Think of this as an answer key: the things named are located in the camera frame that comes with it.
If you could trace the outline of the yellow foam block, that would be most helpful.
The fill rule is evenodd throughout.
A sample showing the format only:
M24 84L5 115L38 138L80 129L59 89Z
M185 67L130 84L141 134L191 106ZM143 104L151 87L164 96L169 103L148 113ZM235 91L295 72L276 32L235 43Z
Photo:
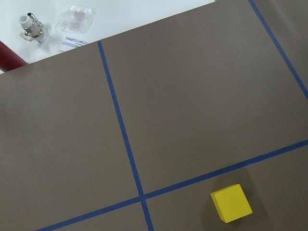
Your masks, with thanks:
M219 218L229 223L253 213L240 184L234 184L210 194Z

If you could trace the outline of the blue white label card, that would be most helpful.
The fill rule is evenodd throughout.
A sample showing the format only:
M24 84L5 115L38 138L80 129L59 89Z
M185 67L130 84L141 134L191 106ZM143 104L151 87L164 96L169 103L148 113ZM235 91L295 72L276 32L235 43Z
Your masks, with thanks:
M60 52L66 52L84 45L87 45L88 43L85 41L81 41L74 38L66 37L65 40L62 42L60 47L58 48L58 51Z

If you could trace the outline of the clear plastic bag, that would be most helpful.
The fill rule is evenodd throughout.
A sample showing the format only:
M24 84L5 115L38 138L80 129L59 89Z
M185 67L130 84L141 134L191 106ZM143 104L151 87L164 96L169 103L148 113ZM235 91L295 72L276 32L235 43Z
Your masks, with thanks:
M72 5L59 15L55 31L86 34L92 25L95 14L96 11L93 8Z

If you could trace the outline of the metal pipe fitting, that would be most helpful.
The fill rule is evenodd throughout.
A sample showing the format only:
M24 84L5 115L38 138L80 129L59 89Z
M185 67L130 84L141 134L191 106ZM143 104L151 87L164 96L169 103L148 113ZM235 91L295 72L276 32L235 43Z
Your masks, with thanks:
M35 40L38 43L43 43L45 38L43 23L33 13L22 15L19 18L19 24L24 30L24 32L20 33L20 37L29 42Z

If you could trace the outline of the dark red cylinder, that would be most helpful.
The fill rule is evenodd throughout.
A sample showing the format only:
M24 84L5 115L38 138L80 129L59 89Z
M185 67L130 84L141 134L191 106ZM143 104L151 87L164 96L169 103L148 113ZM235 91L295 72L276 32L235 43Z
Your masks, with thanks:
M27 65L27 62L0 41L0 69L8 72Z

